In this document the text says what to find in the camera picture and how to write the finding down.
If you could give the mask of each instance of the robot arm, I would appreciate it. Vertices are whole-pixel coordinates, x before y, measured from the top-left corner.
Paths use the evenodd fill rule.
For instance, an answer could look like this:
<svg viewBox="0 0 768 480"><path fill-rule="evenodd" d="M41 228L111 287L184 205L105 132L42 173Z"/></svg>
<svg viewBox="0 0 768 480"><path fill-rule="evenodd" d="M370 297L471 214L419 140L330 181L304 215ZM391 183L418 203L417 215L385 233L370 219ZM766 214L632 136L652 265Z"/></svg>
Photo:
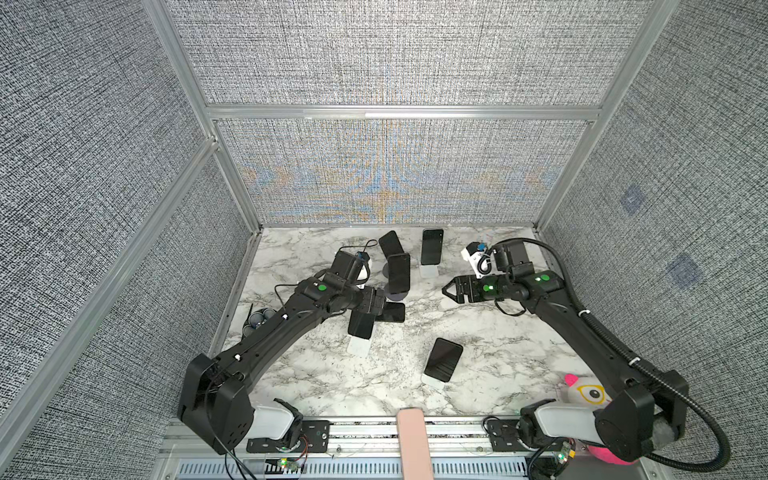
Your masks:
<svg viewBox="0 0 768 480"><path fill-rule="evenodd" d="M179 419L219 454L233 449L253 424L250 390L288 347L343 310L382 314L386 302L383 292L357 286L366 261L364 253L338 251L328 270L302 280L283 308L249 336L214 359L202 354L193 359L184 377ZM260 428L257 436L279 439L278 435L283 435L283 446L293 447L299 435L301 414L280 400L257 408L260 413L279 419L276 426Z"/></svg>
<svg viewBox="0 0 768 480"><path fill-rule="evenodd" d="M517 300L568 342L613 400L603 409L554 400L525 407L518 422L518 435L523 443L540 448L557 437L568 437L604 445L627 462L650 456L675 468L691 469L698 465L705 469L694 471L705 472L722 468L730 455L727 438L717 423L687 398L685 379L674 370L661 372L641 359L594 318L576 298L562 264L565 279L552 270L536 272L524 242L547 248L557 256L537 240L505 240L485 252L488 258L493 255L502 274L485 274L482 278L457 276L443 288L443 293L457 303L464 303L465 297L470 303ZM455 294L448 292L452 286ZM652 453L683 436L688 406L698 415L709 417L707 420L702 416L720 443L720 454L712 462L684 464Z"/></svg>

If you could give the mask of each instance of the wire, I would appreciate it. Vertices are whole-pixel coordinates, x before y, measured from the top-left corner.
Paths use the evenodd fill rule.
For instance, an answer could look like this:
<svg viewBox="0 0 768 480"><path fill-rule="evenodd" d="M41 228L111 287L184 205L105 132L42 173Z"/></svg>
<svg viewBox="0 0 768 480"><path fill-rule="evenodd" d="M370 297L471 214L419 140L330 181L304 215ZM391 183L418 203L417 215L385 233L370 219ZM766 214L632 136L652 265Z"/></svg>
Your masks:
<svg viewBox="0 0 768 480"><path fill-rule="evenodd" d="M566 437L557 437L555 439L552 439L551 442L549 442L547 445L544 445L539 450L536 450L536 453L533 454L533 456L531 457L531 460L528 462L528 478L529 479L531 479L531 480L533 479L533 477L532 477L532 475L533 475L533 464L536 462L536 460L538 460L538 458L541 456L541 454L544 453L544 451L546 449L548 449L553 443L565 442L566 440L568 440L568 438L566 438Z"/></svg>
<svg viewBox="0 0 768 480"><path fill-rule="evenodd" d="M482 423L480 424L480 426L482 427L483 432L485 432L486 435L491 435L491 433L488 431L488 423L487 423L488 420L498 420L500 422L501 419L496 415L488 415L482 420Z"/></svg>
<svg viewBox="0 0 768 480"><path fill-rule="evenodd" d="M285 308L286 304L283 302L283 298L277 292L278 286L299 286L299 284L298 283L278 283L277 285L275 285L275 295L277 295L277 299L280 301L280 305L282 305L283 308Z"/></svg>
<svg viewBox="0 0 768 480"><path fill-rule="evenodd" d="M632 350L627 350L624 346L622 346L621 344L617 343L616 340L614 340L615 337L611 334L611 332L609 332L608 329L606 329L605 326L603 326L598 321L598 318L596 316L592 315L592 313L586 310L584 308L584 304L578 299L578 296L576 295L576 290L574 290L574 287L573 287L573 282L571 282L571 276L568 274L568 271L565 269L565 264L563 263L563 260L560 258L558 253L554 251L554 248L550 247L549 245L547 245L546 243L540 240L534 240L532 238L510 238L510 239L502 240L501 242L498 242L492 247L492 250L495 249L496 246L498 246L500 243L504 243L512 240L520 240L524 243L532 243L534 245L538 245L539 247L547 250L554 257L554 260L557 262L558 266L560 267L560 271L563 273L563 280L565 282L565 291L568 294L568 298L571 300L571 303L573 303L573 306L576 309L576 311L580 313L579 315L580 318L584 320L587 326L589 326L592 329L592 331L601 340L603 340L608 346L610 346L613 350L615 350L622 358L627 360L630 363L630 366L632 368L644 374L649 379L654 380L660 386L664 387L664 389L666 389L669 393L671 393L672 395L680 399L685 405L688 406L688 408L693 410L694 413L696 413L702 420L704 420L704 423L707 424L707 426L710 428L710 430L714 434L715 439L717 440L717 447L718 447L717 455L715 455L715 458L707 462L702 462L702 463L680 462L679 460L663 457L655 453L650 453L645 456L650 458L654 462L659 462L660 464L667 465L672 468L677 468L679 470L685 470L687 472L715 472L716 470L720 470L722 467L724 467L730 460L730 442L728 441L728 436L726 435L723 428L720 427L720 425L717 423L717 420L715 420L715 418L712 415L710 415L709 412L707 412L698 403L693 401L689 396L680 392L674 386L670 385L666 380L662 379L658 374L656 374L657 370L652 371L651 369L643 365L638 354L636 354Z"/></svg>
<svg viewBox="0 0 768 480"><path fill-rule="evenodd" d="M480 260L477 262L478 272L482 275L489 275L493 271L493 267L491 265L491 254L488 253L486 250L485 253L482 254L480 257Z"/></svg>
<svg viewBox="0 0 768 480"><path fill-rule="evenodd" d="M365 245L342 245L341 247L339 247L339 250L341 250L342 248L362 248L362 251L365 253L366 248L375 247L378 244L379 242L377 240L371 239L371 240L368 240Z"/></svg>
<svg viewBox="0 0 768 480"><path fill-rule="evenodd" d="M227 366L225 366L225 367L223 367L223 368L222 368L222 371L224 371L224 370L226 370L226 369L230 368L230 366L232 366L232 365L233 365L235 362L236 362L236 360L232 360L231 362L229 362L229 364L228 364ZM202 372L202 373L205 373L205 372L207 372L207 371L208 371L208 369L209 369L210 367L214 366L214 365L217 365L217 363L211 363L209 366L207 366L207 367L205 368L205 370L203 370L203 372ZM211 388L211 387L213 386L213 384L214 384L214 379L211 379L211 380L210 380L210 384L208 385L208 388L206 389L206 391L205 391L205 393L204 393L204 395L203 395L203 411L205 412L205 415L206 415L206 417L208 418L208 422L211 424L211 427L212 427L212 428L211 428L210 432L214 434L214 438L215 438L215 439L216 439L216 440L219 442L219 445L221 445L221 447L222 447L222 448L225 450L225 453L224 453L224 454L226 455L226 454L228 453L228 454L232 455L232 458L233 458L233 459L235 460L235 462L237 463L237 468L238 468L238 470L240 470L240 465L242 464L242 465L243 465L243 468L245 468L245 471L246 471L246 472L248 472L248 475L250 475L250 477L251 477L253 480L256 480L256 477L253 475L253 473L251 473L251 471L248 469L248 467L247 467L247 466L245 466L245 464L243 464L239 458L237 458L237 455L235 455L235 453L234 453L232 450L229 450L229 449L228 449L228 448L225 446L224 442L222 442L222 441L221 441L221 439L219 438L219 435L218 435L218 434L217 434L217 433L214 431L214 429L213 429L213 420L212 420L212 418L210 417L210 413L208 412L208 394L209 394L209 393L211 393L211 391L212 391L212 388Z"/></svg>
<svg viewBox="0 0 768 480"><path fill-rule="evenodd" d="M235 479L234 479L234 477L232 476L232 474L230 473L230 468L227 466L227 456L228 456L228 454L227 454L227 453L225 453L225 454L224 454L224 470L227 470L227 475L229 475L229 477L231 478L231 480L235 480Z"/></svg>
<svg viewBox="0 0 768 480"><path fill-rule="evenodd" d="M498 310L499 310L501 313L504 313L505 315L509 315L509 316L520 316L520 315L522 315L523 313L527 312L527 310L525 309L525 307L523 307L523 310L521 310L520 312L516 312L516 313L507 313L507 312L505 312L505 311L504 311L504 309L502 308L502 306L498 304L498 300L494 300L494 301L493 301L493 303L494 303L494 305L496 305L496 308L498 308Z"/></svg>
<svg viewBox="0 0 768 480"><path fill-rule="evenodd" d="M240 463L242 463L242 462L240 461L240 459L239 459L239 458L237 458L237 457L235 457L235 458L236 458L236 459L237 459L237 461L238 461L238 463L237 463L237 470L238 470L238 471L240 471L240 476L241 476L241 477L243 477L243 480L247 480L247 479L245 478L245 474L243 473L243 469L240 467Z"/></svg>

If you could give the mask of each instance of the metal frame bar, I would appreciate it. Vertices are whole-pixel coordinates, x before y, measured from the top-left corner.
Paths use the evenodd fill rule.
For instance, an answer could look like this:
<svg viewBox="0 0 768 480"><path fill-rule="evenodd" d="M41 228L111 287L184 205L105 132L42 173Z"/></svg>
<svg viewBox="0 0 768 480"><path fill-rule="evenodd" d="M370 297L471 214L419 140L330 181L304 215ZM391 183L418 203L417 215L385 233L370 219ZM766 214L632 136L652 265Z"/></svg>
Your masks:
<svg viewBox="0 0 768 480"><path fill-rule="evenodd" d="M231 118L305 118L310 120L356 120L376 118L484 118L503 120L592 120L600 107L560 105L260 105L210 104L205 109L212 120Z"/></svg>
<svg viewBox="0 0 768 480"><path fill-rule="evenodd" d="M661 31L664 30L664 26L667 24L670 16L677 9L679 2L680 0L656 0L650 7L648 15L637 31L637 35L635 35L629 52L624 57L624 61L616 72L611 86L608 88L603 100L600 117L584 131L574 153L566 163L565 168L560 173L560 177L550 190L547 200L545 200L544 205L541 207L541 212L536 219L536 227L540 231L547 227L554 213L560 207L565 195L571 189L581 168L589 158L589 154L600 140L614 112L626 95L630 84L640 71Z"/></svg>
<svg viewBox="0 0 768 480"><path fill-rule="evenodd" d="M230 296L227 298L227 306L224 307L224 311L221 313L219 326L214 334L214 339L210 342L208 356L211 358L221 352L224 340L227 339L227 332L230 330L232 317L235 314L237 304L240 302L240 295L243 294L243 287L245 286L248 274L250 273L250 266L253 263L253 257L256 256L256 250L259 248L260 241L260 233L254 233L248 240L248 247L246 247L245 254L243 255L243 261L240 263L240 268L237 270L237 277L232 284Z"/></svg>
<svg viewBox="0 0 768 480"><path fill-rule="evenodd" d="M209 137L168 187L0 419L0 475L85 351L101 322L176 212L217 143Z"/></svg>
<svg viewBox="0 0 768 480"><path fill-rule="evenodd" d="M521 223L262 223L264 228L532 228L533 222Z"/></svg>
<svg viewBox="0 0 768 480"><path fill-rule="evenodd" d="M220 147L220 151L217 152L217 160L221 173L224 176L224 180L229 185L232 198L240 212L243 215L243 219L252 232L259 231L260 222L256 212L256 207L253 205L253 201L250 199L248 192L243 183L243 178L240 176L240 172L237 170L232 157L227 152L226 147L223 145L223 139L220 132L216 129L216 125L206 114L206 98L203 89L200 87L200 83L197 81L197 77L192 69L192 64L187 56L184 47L181 45L181 39L176 30L176 26L170 18L170 12L163 0L142 0L144 4L144 10L149 15L157 36L160 37L160 41L165 48L165 52L168 56L168 60L173 65L176 75L181 83L184 93L187 94L187 99L190 102L192 111L197 117L197 121L200 122L200 127L205 132L206 136L213 135L216 137Z"/></svg>

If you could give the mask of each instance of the marble tabletop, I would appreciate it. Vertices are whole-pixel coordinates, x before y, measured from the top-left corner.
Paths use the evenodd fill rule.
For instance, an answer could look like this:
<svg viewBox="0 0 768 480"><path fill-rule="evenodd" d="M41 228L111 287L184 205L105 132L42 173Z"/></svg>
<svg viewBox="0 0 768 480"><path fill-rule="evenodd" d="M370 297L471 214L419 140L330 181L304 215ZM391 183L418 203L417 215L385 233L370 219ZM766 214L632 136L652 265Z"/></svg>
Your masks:
<svg viewBox="0 0 768 480"><path fill-rule="evenodd" d="M258 247L227 341L240 340L247 311L280 304L276 283L297 283L328 267L342 245L364 244L392 228L267 228ZM538 317L505 316L492 302L458 305L440 289L457 275L472 273L460 252L472 241L494 243L529 237L529 228L446 227L439 276L421 278L422 228L394 229L411 253L411 290L403 300L405 323L376 323L368 356L347 352L349 314L328 319L294 343L264 374L253 400L281 398L305 416L394 415L415 406L427 415L515 414L522 406L558 396L567 373L590 370L571 347ZM537 247L527 246L537 269L546 268ZM371 286L384 286L384 255L369 248ZM291 293L285 287L283 298ZM507 311L519 303L506 301ZM464 346L450 382L441 389L422 383L435 339Z"/></svg>

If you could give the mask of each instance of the stuffed animal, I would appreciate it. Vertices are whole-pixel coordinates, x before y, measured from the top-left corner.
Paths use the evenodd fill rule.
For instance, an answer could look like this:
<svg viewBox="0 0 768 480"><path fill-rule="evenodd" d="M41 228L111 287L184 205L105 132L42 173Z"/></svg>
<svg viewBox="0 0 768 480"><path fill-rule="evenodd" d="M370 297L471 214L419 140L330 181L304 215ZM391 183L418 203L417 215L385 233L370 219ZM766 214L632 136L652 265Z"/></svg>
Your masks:
<svg viewBox="0 0 768 480"><path fill-rule="evenodd" d="M572 373L565 376L565 383L568 384L568 403L580 403L586 406L606 405L611 401L611 397L605 392L605 388L600 381L594 377L577 377ZM610 450L602 447L587 446L589 452L603 462L613 463L615 465L632 465L634 462L625 462L612 454Z"/></svg>

